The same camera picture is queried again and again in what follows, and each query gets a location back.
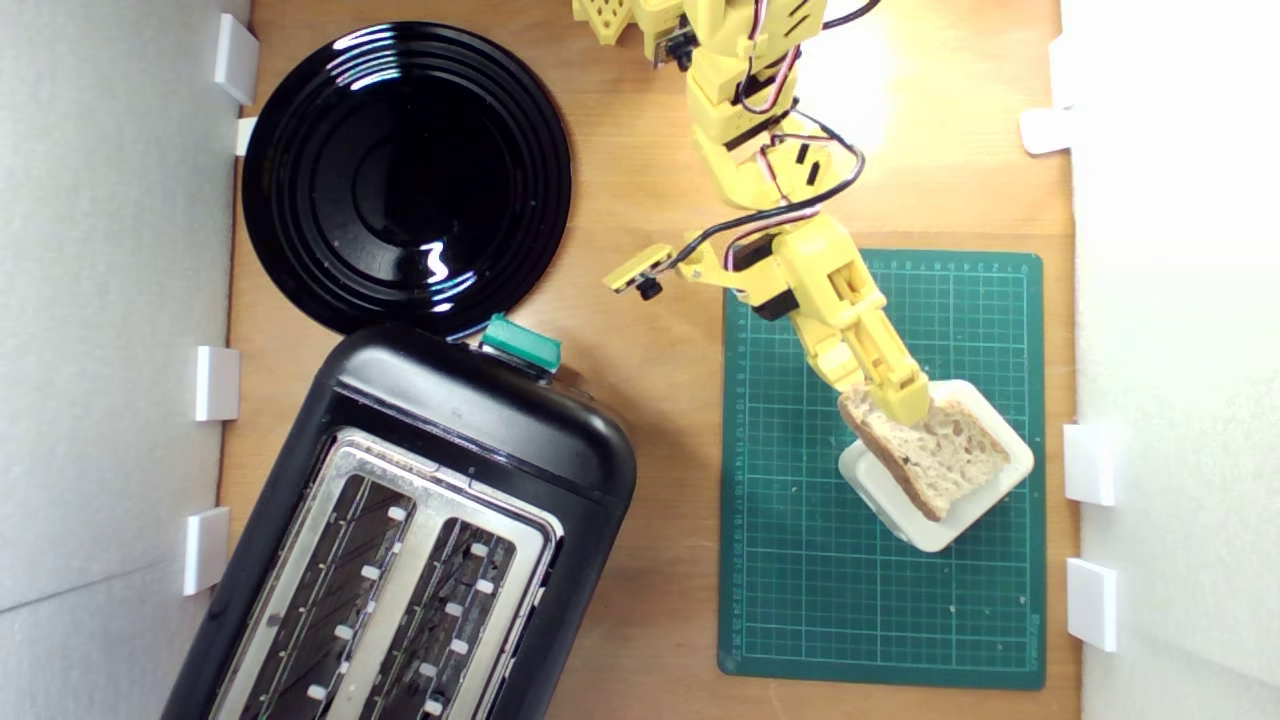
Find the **black cable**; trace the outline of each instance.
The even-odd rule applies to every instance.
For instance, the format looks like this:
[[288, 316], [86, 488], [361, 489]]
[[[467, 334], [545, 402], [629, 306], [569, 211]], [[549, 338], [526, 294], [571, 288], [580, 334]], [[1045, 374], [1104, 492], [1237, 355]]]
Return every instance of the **black cable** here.
[[676, 256], [668, 263], [667, 265], [668, 268], [675, 268], [676, 265], [687, 260], [704, 242], [710, 240], [712, 236], [717, 236], [724, 231], [731, 231], [733, 228], [740, 228], [742, 225], [749, 225], [751, 223], [758, 223], [762, 220], [772, 220], [773, 218], [778, 218], [788, 213], [795, 213], [796, 210], [805, 210], [808, 208], [813, 208], [814, 205], [819, 205], [822, 202], [826, 202], [827, 200], [831, 200], [832, 197], [849, 190], [851, 184], [858, 182], [858, 178], [861, 177], [863, 174], [863, 168], [867, 167], [867, 155], [864, 155], [863, 151], [859, 150], [858, 147], [850, 145], [847, 140], [840, 136], [840, 133], [831, 129], [820, 120], [805, 115], [799, 110], [792, 110], [792, 113], [818, 126], [822, 129], [822, 132], [827, 133], [827, 137], [835, 140], [837, 143], [840, 143], [841, 147], [847, 150], [855, 159], [858, 159], [858, 164], [854, 165], [852, 170], [850, 170], [849, 177], [828, 187], [827, 190], [819, 192], [818, 195], [814, 195], [813, 197], [806, 197], [804, 200], [797, 200], [795, 202], [787, 202], [786, 205], [778, 205], [777, 208], [769, 208], [767, 210], [756, 210], [755, 213], [733, 218], [732, 220], [724, 220], [723, 223], [717, 223], [704, 229], [703, 232], [698, 233], [698, 236], [694, 237], [694, 240], [690, 240], [689, 243], [680, 250], [680, 252], [676, 254]]
[[856, 20], [858, 18], [865, 15], [867, 13], [870, 13], [872, 10], [876, 9], [876, 5], [879, 5], [879, 4], [881, 4], [881, 0], [867, 0], [867, 3], [861, 8], [858, 8], [852, 13], [847, 13], [847, 14], [840, 15], [838, 18], [832, 18], [832, 19], [822, 23], [822, 29], [832, 29], [832, 28], [837, 28], [840, 26], [849, 24], [849, 23]]

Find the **toaster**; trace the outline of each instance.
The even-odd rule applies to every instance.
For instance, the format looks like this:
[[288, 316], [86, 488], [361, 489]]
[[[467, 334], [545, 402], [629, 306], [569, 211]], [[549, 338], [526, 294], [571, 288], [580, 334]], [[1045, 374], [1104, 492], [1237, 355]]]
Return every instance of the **toaster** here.
[[541, 717], [636, 474], [557, 365], [502, 318], [476, 346], [343, 338], [163, 717]]

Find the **green button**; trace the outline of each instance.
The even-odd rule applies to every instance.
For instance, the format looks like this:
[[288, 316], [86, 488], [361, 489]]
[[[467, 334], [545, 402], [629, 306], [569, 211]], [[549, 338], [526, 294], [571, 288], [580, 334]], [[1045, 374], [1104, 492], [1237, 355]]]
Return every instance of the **green button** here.
[[559, 341], [517, 325], [502, 313], [489, 319], [480, 342], [554, 373], [559, 369]]

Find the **bread slice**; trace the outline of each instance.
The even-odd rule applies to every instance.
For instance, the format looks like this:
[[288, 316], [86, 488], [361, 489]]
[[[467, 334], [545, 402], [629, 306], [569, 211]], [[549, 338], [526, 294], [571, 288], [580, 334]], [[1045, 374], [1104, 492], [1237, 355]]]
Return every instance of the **bread slice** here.
[[925, 518], [946, 518], [951, 503], [991, 482], [1009, 464], [1005, 448], [957, 400], [936, 400], [918, 425], [900, 425], [858, 386], [840, 397], [845, 423], [884, 465]]

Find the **black plate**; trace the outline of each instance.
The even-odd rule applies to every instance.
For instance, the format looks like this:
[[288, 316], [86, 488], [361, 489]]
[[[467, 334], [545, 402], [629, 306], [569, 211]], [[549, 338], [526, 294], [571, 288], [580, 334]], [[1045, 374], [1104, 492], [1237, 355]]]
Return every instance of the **black plate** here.
[[316, 50], [262, 106], [244, 158], [259, 260], [303, 313], [458, 337], [538, 282], [568, 218], [564, 128], [518, 58], [460, 28], [390, 23]]

